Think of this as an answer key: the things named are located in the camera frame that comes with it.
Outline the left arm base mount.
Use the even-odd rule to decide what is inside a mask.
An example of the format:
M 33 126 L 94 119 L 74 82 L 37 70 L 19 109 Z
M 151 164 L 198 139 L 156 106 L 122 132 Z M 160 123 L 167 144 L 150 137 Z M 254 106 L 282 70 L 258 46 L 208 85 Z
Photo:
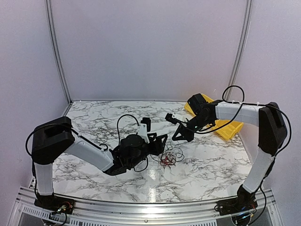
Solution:
M 68 221 L 68 215 L 73 213 L 75 200 L 70 198 L 63 198 L 52 195 L 38 195 L 35 199 L 34 205 L 46 210 L 50 210 L 50 216 L 48 217 L 51 219 L 55 215 L 62 214 L 64 216 L 63 222 L 61 223 L 50 223 L 49 221 L 45 222 L 47 226 L 64 226 Z

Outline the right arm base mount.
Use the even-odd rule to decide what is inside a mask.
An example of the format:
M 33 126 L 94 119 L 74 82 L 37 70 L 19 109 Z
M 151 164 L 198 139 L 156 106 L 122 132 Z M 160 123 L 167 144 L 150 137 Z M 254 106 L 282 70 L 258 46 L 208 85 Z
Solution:
M 240 205 L 238 198 L 219 200 L 214 210 L 220 216 L 230 215 L 234 226 L 248 226 L 257 212 L 257 200 L 253 199 L 247 204 Z

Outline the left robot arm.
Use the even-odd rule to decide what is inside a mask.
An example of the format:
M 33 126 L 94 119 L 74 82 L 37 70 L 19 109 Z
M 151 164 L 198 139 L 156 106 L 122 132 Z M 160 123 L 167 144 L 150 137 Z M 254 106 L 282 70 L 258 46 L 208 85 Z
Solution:
M 54 210 L 60 204 L 72 202 L 56 196 L 53 188 L 53 163 L 63 153 L 82 159 L 109 176 L 133 170 L 149 155 L 162 154 L 168 135 L 159 136 L 150 129 L 151 120 L 144 117 L 137 122 L 134 134 L 119 138 L 118 145 L 109 149 L 107 144 L 97 145 L 77 132 L 67 116 L 37 126 L 25 141 L 36 180 L 35 203 Z

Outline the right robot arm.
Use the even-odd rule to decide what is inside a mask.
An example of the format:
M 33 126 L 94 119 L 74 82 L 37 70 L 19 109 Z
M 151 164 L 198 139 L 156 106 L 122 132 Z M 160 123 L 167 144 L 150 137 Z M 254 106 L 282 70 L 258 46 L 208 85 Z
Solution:
M 251 139 L 256 141 L 256 151 L 251 152 L 252 167 L 237 191 L 232 203 L 219 202 L 221 210 L 234 208 L 243 211 L 255 199 L 256 192 L 273 170 L 276 157 L 288 146 L 292 137 L 292 126 L 288 116 L 276 102 L 249 103 L 242 94 L 241 101 L 229 101 L 225 98 L 207 101 L 203 94 L 195 94 L 187 101 L 193 112 L 191 119 L 185 119 L 176 113 L 168 113 L 166 120 L 177 124 L 178 128 L 172 140 L 190 142 L 196 134 L 209 134 L 204 127 L 221 130 L 237 121 L 253 129 Z

